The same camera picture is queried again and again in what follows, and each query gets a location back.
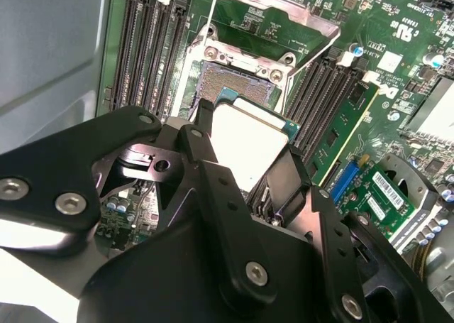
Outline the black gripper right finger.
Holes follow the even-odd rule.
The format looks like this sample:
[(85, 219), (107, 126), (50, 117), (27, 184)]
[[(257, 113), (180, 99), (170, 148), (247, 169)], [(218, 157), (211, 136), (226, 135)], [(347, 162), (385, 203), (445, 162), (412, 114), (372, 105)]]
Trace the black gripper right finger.
[(321, 322), (383, 322), (366, 300), (351, 233), (329, 193), (314, 185), (300, 151), (287, 145), (267, 171), (272, 207), (284, 228), (314, 249), (314, 304)]

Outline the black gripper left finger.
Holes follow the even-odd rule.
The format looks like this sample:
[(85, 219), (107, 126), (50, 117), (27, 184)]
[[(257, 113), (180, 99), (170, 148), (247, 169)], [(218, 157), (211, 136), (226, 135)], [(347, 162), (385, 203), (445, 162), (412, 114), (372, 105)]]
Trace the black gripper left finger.
[(213, 114), (203, 101), (195, 122), (175, 129), (127, 106), (3, 154), (1, 245), (53, 256), (78, 252), (99, 225), (101, 202), (149, 180), (164, 202), (152, 237), (199, 217), (222, 294), (273, 301), (277, 290), (254, 221), (211, 146)]

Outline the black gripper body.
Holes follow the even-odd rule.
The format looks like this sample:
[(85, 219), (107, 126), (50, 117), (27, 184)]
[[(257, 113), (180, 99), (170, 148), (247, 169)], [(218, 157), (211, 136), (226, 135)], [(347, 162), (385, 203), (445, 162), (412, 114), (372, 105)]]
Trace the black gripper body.
[[(450, 322), (451, 316), (374, 230), (353, 216), (351, 233), (367, 302), (383, 322)], [(191, 217), (110, 260), (85, 287), (81, 322), (321, 322), (309, 242), (255, 223), (273, 301), (225, 296), (201, 219)]]

